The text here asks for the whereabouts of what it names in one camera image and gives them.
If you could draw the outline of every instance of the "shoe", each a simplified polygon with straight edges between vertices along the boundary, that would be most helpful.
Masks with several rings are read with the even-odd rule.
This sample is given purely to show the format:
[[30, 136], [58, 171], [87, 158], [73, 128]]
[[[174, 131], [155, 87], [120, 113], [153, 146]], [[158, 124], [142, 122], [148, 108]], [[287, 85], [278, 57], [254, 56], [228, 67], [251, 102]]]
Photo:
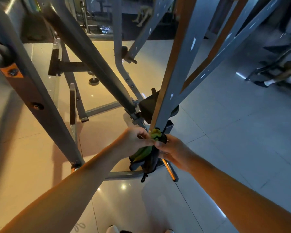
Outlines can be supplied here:
[[106, 233], [119, 233], [120, 231], [115, 225], [109, 226]]
[[254, 84], [260, 87], [268, 88], [268, 86], [266, 86], [263, 81], [254, 81]]

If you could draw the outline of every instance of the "white shoe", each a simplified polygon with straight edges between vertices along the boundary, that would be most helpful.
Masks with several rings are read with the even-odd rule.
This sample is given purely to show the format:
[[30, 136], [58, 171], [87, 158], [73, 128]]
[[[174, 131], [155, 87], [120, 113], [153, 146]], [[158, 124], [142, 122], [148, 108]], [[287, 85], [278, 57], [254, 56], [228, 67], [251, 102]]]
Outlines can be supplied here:
[[119, 232], [120, 231], [115, 225], [110, 226], [106, 231], [106, 233], [119, 233]]

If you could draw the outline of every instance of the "left hand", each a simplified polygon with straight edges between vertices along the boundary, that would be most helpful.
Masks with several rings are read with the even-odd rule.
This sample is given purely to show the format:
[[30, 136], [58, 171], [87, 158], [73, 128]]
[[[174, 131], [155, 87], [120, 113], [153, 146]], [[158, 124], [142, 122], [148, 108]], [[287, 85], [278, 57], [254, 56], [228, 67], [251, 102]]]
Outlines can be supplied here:
[[155, 141], [142, 127], [128, 127], [111, 145], [120, 159], [133, 155], [141, 147], [152, 146]]

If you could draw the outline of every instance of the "cable machine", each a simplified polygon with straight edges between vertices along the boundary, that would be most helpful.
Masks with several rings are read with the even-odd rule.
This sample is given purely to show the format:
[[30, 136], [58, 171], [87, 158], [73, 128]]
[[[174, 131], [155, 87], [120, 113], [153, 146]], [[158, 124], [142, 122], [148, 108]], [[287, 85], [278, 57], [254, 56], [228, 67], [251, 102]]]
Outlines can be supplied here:
[[[84, 164], [76, 144], [77, 114], [81, 122], [86, 122], [90, 116], [122, 106], [131, 117], [133, 124], [144, 127], [144, 121], [147, 121], [151, 124], [150, 130], [157, 127], [169, 133], [173, 127], [169, 118], [178, 112], [179, 103], [274, 11], [281, 0], [269, 0], [256, 13], [252, 13], [252, 10], [259, 0], [233, 0], [232, 10], [224, 21], [210, 53], [188, 76], [219, 1], [184, 0], [162, 86], [159, 91], [153, 89], [152, 95], [145, 99], [125, 70], [122, 59], [129, 63], [137, 63], [134, 58], [173, 0], [154, 0], [153, 15], [130, 49], [122, 46], [121, 0], [111, 1], [116, 67], [137, 98], [132, 100], [124, 85], [69, 12], [65, 0], [22, 0], [27, 13], [42, 17], [53, 30], [49, 75], [64, 74], [70, 88], [70, 129], [62, 120], [23, 46], [15, 25], [3, 10], [1, 3], [0, 71], [69, 160], [72, 169], [75, 169]], [[69, 61], [65, 44], [81, 62]], [[82, 71], [91, 71], [116, 101], [85, 111], [73, 74]], [[172, 179], [177, 181], [178, 177], [170, 163], [165, 160], [163, 163]], [[142, 171], [110, 172], [107, 180], [142, 174]]]

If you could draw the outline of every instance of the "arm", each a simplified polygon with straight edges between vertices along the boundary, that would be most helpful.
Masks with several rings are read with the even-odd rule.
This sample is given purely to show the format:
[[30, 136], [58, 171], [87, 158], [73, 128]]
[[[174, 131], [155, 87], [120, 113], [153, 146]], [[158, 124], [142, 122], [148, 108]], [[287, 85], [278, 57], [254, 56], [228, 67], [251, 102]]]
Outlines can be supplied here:
[[189, 172], [221, 208], [240, 233], [291, 232], [291, 213], [220, 171], [167, 134], [168, 143], [156, 142], [162, 158]]
[[153, 144], [143, 128], [128, 128], [79, 170], [27, 206], [0, 233], [70, 232], [112, 168], [139, 148]]

